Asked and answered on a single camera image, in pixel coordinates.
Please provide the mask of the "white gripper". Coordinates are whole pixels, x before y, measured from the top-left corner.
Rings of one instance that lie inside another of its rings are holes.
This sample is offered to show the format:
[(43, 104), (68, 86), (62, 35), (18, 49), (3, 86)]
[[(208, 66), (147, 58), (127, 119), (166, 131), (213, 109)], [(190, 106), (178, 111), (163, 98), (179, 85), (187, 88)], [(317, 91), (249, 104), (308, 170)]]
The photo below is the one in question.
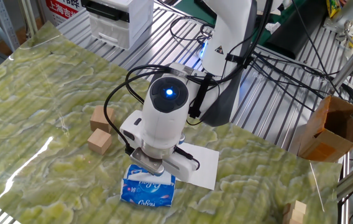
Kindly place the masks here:
[(198, 163), (176, 152), (184, 122), (173, 113), (136, 110), (122, 123), (120, 131), (133, 151), (131, 160), (152, 175), (165, 172), (187, 182)]

